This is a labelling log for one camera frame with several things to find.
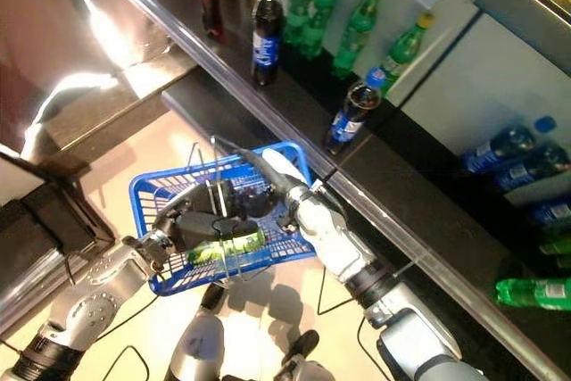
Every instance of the blue label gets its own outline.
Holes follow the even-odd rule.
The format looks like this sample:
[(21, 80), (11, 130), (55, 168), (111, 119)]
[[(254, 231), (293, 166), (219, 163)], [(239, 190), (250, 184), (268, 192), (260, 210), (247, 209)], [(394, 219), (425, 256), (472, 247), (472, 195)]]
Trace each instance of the blue label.
[(532, 210), (533, 218), (542, 225), (551, 225), (562, 220), (571, 220), (571, 205), (565, 201), (542, 204)]
[(510, 191), (535, 181), (534, 177), (529, 174), (529, 171), (527, 171), (522, 162), (516, 164), (504, 173), (497, 174), (494, 180), (504, 191)]
[(499, 164), (501, 159), (492, 150), (491, 143), (486, 142), (477, 147), (474, 152), (466, 153), (463, 157), (463, 161), (469, 171), (478, 173)]
[(253, 32), (253, 60), (263, 67), (277, 64), (279, 37), (260, 37)]
[(362, 125), (363, 122), (352, 122), (347, 119), (343, 111), (339, 111), (331, 124), (331, 133), (338, 142), (351, 142)]

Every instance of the green item in basket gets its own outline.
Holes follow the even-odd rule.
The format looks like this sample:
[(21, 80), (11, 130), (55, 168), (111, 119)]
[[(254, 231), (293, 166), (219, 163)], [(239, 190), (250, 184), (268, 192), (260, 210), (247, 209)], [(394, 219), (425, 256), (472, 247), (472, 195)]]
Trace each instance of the green item in basket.
[[(266, 244), (264, 233), (259, 230), (249, 236), (239, 236), (223, 242), (224, 254), (228, 257), (234, 254), (250, 253), (260, 250)], [(188, 252), (186, 257), (194, 265), (222, 259), (220, 242), (202, 243)]]

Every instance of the wall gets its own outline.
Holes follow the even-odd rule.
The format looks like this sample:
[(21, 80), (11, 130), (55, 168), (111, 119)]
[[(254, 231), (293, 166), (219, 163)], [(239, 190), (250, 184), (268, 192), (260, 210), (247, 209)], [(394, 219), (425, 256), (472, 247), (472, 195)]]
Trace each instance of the wall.
[(0, 206), (14, 198), (22, 198), (44, 181), (0, 158)]

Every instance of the black shelf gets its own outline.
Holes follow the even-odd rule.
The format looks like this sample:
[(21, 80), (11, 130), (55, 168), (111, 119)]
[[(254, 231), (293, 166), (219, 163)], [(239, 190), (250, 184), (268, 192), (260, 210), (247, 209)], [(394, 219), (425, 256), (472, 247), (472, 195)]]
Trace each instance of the black shelf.
[[(324, 65), (327, 59), (310, 67), (286, 49), (277, 82), (255, 86), (250, 76), (255, 0), (221, 0), (225, 34), (220, 40), (203, 31), (198, 0), (130, 1), (164, 27), (271, 133), (299, 143), (318, 175), (339, 166), (342, 157), (328, 156), (321, 144), (350, 81), (331, 79)], [(392, 108), (386, 104), (378, 115)], [(369, 125), (375, 126), (375, 120)], [(368, 141), (341, 165), (330, 185), (538, 378), (568, 379), (563, 371), (571, 373), (571, 359), (562, 344), (571, 341), (571, 314), (494, 304), (493, 284), (513, 259), (512, 252), (432, 183), (426, 171), (418, 171), (424, 155), (392, 149), (391, 145), (405, 147), (408, 141), (402, 139), (408, 134), (417, 134), (412, 122), (383, 128), (383, 139), (368, 130), (360, 133), (358, 139)], [(418, 162), (411, 165), (402, 156), (417, 156)], [(439, 176), (436, 164), (428, 169), (434, 170), (434, 178)]]

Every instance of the blue bottle cap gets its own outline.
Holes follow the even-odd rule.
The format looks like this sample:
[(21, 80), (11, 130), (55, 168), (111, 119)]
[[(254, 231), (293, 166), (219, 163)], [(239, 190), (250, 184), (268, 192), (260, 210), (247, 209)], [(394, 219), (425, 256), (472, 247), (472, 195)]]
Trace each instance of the blue bottle cap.
[(385, 73), (380, 67), (374, 67), (368, 71), (365, 83), (367, 87), (379, 89), (385, 83)]
[(538, 119), (534, 125), (535, 129), (542, 134), (547, 134), (557, 128), (557, 122), (551, 116)]

